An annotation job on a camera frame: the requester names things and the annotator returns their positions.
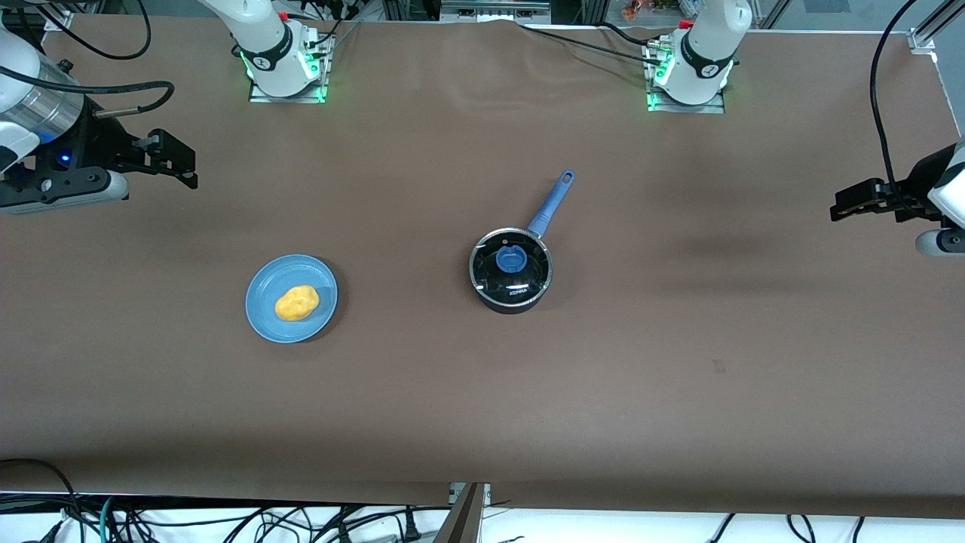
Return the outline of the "yellow potato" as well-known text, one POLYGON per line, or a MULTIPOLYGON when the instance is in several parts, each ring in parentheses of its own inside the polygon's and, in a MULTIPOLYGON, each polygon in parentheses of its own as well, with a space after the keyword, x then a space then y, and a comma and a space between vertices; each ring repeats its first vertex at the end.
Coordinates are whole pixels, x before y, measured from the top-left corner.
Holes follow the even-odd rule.
POLYGON ((274 312, 283 322, 301 322, 311 316, 319 305, 317 289, 311 285, 298 285, 276 300, 274 312))

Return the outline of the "glass lid with blue knob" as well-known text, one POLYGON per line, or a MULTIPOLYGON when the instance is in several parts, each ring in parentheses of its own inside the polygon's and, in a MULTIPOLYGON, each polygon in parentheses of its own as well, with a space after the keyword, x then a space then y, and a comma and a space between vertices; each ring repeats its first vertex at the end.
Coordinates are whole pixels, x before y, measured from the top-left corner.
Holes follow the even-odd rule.
POLYGON ((550 285, 552 258, 545 243, 526 229, 504 228, 480 238, 469 258, 469 278, 483 299, 496 305, 527 305, 550 285))

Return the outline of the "blue round plate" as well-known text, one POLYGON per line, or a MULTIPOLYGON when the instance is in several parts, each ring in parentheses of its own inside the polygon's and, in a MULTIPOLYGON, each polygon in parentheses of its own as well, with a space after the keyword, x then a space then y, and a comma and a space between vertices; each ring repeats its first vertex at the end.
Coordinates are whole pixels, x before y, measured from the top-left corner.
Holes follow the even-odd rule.
POLYGON ((262 338, 290 344, 316 336, 330 322, 340 300, 334 272, 320 259, 290 254, 259 269, 245 296, 250 326, 262 338), (280 316, 279 302, 300 298, 294 318, 280 316))

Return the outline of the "colourful background items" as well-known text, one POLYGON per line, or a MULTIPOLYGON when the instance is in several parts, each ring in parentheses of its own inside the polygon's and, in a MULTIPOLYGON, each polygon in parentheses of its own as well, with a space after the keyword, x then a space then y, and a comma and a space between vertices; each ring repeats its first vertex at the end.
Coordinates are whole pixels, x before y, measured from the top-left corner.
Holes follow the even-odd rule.
POLYGON ((703 10, 704 0, 626 0, 621 8, 625 21, 644 15, 668 15, 680 20, 693 20, 703 10))

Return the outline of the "black equipment rack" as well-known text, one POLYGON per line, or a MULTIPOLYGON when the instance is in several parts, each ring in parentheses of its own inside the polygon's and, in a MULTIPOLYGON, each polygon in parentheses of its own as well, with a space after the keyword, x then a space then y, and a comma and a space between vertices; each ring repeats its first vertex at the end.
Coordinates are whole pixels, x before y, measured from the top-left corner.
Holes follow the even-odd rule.
POLYGON ((379 0, 386 20, 551 24, 550 0, 379 0))

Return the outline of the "brown table cover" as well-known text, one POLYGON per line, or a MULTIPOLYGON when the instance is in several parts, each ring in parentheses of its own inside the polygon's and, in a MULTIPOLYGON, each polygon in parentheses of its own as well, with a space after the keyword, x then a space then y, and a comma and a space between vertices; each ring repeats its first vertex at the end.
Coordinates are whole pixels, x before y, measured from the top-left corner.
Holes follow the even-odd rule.
POLYGON ((483 24, 363 24, 324 104, 255 104, 219 20, 154 18, 133 62, 51 35, 85 83, 176 84, 197 189, 0 214, 0 458, 82 492, 965 519, 965 259, 928 224, 833 222, 882 173, 869 33, 751 33, 723 115, 651 112, 630 60, 483 24), (544 235, 520 314, 476 242, 544 235), (245 296, 325 262, 316 336, 245 296))

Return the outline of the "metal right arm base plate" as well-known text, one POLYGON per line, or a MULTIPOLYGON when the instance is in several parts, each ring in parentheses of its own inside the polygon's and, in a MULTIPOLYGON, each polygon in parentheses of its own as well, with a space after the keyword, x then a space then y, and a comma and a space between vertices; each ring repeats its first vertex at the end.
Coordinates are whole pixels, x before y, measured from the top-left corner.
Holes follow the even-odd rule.
POLYGON ((329 72, 333 62, 334 35, 298 20, 285 22, 285 54, 275 51, 266 57, 239 48, 246 75, 251 80, 252 103, 325 103, 329 72))

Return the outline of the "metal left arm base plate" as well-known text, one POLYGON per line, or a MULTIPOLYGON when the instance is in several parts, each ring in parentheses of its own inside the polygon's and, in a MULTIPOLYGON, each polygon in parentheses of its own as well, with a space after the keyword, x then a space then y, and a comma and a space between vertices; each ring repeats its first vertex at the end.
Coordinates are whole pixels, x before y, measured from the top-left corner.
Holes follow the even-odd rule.
POLYGON ((724 114, 724 88, 734 62, 728 62, 724 68, 715 64, 695 68, 679 57, 678 45, 671 35, 662 35, 641 46, 644 58, 656 61, 645 66, 648 111, 724 114))

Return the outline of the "aluminium frame post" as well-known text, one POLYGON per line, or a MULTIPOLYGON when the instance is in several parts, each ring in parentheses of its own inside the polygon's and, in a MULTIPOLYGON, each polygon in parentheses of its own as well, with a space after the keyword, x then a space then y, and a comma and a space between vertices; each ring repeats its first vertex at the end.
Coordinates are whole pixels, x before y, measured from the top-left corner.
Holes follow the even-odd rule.
POLYGON ((480 543, 483 509, 492 504, 489 483, 449 484, 451 509, 432 543, 480 543))

